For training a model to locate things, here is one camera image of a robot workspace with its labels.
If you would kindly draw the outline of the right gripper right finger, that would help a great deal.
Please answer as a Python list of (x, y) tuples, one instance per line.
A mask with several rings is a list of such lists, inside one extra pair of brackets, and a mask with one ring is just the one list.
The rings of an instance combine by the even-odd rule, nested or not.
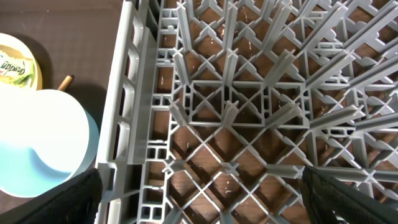
[(397, 223), (397, 209), (349, 187), (314, 167), (304, 168), (301, 193), (311, 223)]

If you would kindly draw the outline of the wooden chopstick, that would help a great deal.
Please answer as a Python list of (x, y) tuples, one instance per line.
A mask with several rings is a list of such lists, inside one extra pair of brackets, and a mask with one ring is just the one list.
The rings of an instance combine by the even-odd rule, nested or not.
[(57, 90), (60, 91), (65, 91), (71, 84), (71, 82), (74, 80), (74, 75), (67, 75), (63, 82), (60, 84), (60, 86), (57, 88)]

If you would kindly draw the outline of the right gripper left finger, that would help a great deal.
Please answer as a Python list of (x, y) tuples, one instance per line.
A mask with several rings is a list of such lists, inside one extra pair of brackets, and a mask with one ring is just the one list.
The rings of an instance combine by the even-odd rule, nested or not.
[(1, 224), (91, 224), (95, 221), (102, 193), (100, 173), (91, 168), (1, 214)]

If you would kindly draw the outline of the yellow plate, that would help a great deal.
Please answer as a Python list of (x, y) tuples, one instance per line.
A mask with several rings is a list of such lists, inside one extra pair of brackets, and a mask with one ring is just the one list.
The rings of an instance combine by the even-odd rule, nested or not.
[[(28, 46), (26, 46), (26, 44), (23, 43), (21, 40), (13, 37), (11, 35), (4, 34), (4, 33), (1, 33), (1, 45), (9, 45), (9, 46), (21, 45), (21, 46), (24, 46), (24, 47), (28, 48)], [(37, 66), (37, 69), (36, 69), (36, 71), (37, 71), (37, 83), (36, 83), (36, 86), (35, 86), (36, 89), (33, 89), (33, 90), (41, 90), (42, 89), (42, 72), (41, 72), (40, 66), (39, 66), (38, 62), (36, 61), (36, 59), (35, 59), (35, 62), (36, 62), (36, 66)], [(5, 88), (19, 88), (19, 87), (14, 87), (14, 86), (10, 86), (10, 85), (1, 83), (1, 89), (5, 89)]]

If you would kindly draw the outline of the light blue bowl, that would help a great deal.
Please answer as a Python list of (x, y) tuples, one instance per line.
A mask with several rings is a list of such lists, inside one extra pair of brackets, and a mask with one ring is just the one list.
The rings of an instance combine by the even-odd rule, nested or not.
[(93, 117), (60, 90), (1, 85), (1, 190), (30, 198), (87, 170), (99, 130)]

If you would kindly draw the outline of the green orange snack wrapper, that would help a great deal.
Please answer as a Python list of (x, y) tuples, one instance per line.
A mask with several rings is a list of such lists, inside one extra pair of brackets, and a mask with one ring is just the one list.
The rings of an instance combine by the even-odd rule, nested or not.
[(30, 50), (17, 45), (1, 45), (1, 83), (23, 89), (36, 89), (37, 66)]

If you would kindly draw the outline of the dark brown serving tray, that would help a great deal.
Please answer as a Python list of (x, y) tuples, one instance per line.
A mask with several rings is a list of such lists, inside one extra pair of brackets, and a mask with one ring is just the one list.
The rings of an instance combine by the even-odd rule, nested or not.
[(73, 75), (66, 92), (101, 126), (121, 8), (121, 1), (1, 1), (1, 32), (30, 49), (43, 88)]

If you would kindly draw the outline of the grey dishwasher rack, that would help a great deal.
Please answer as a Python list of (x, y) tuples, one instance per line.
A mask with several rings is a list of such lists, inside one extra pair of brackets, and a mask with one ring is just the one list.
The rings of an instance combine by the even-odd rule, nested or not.
[(316, 167), (397, 206), (397, 1), (124, 1), (96, 223), (307, 223)]

